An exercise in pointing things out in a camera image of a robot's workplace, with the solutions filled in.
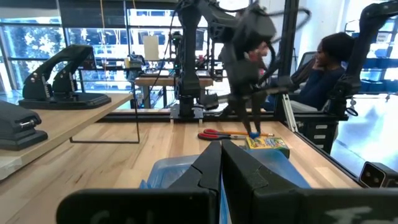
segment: woman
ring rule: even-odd
[[[344,74],[342,62],[347,62],[353,51],[355,39],[343,32],[324,37],[318,45],[315,63],[297,99],[300,103],[321,110],[328,100],[329,92]],[[274,110],[275,99],[269,96],[265,110]]]

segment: metal frame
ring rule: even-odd
[[[69,138],[71,143],[80,144],[139,144],[141,139],[139,135],[139,125],[138,125],[138,111],[137,111],[137,100],[134,94],[134,112],[136,114],[136,128],[137,128],[137,140],[136,141],[94,141],[94,140],[74,140],[73,137]]]

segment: wooden tabletop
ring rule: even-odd
[[[241,123],[142,123],[140,144],[65,142],[0,184],[0,223],[55,223],[59,202],[76,190],[137,188],[159,159],[203,152],[209,142],[197,134],[205,128],[244,130]],[[283,138],[290,162],[312,187],[359,187],[280,123],[264,122],[262,130]],[[75,139],[136,140],[136,125],[95,123]]]
[[[132,98],[131,94],[108,95],[112,98],[112,102],[92,110],[35,110],[42,119],[42,124],[38,125],[36,130],[45,131],[49,138],[21,151],[0,149],[0,180],[59,146]]]
[[[139,77],[136,78],[137,86],[152,86],[154,85],[156,77]],[[202,88],[212,86],[213,80],[211,78],[199,78],[199,83]],[[156,86],[174,86],[174,78],[160,77],[156,81]]]

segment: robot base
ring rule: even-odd
[[[71,96],[55,94],[49,100],[19,101],[19,106],[39,110],[87,110],[99,108],[111,102],[111,98],[101,93],[73,93]]]
[[[30,133],[32,131],[33,134],[29,134],[27,136],[20,137],[20,134],[22,133],[19,133],[14,139],[0,139],[0,148],[11,151],[19,151],[48,138],[47,133],[44,131],[35,131],[34,129],[29,130]]]
[[[180,105],[176,104],[171,107],[170,119],[173,122],[201,122],[203,120],[203,109],[192,108],[192,116],[180,116]]]

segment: dark hair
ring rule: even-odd
[[[354,43],[355,39],[344,32],[329,35],[321,41],[322,50],[340,62],[349,60],[353,52]]]

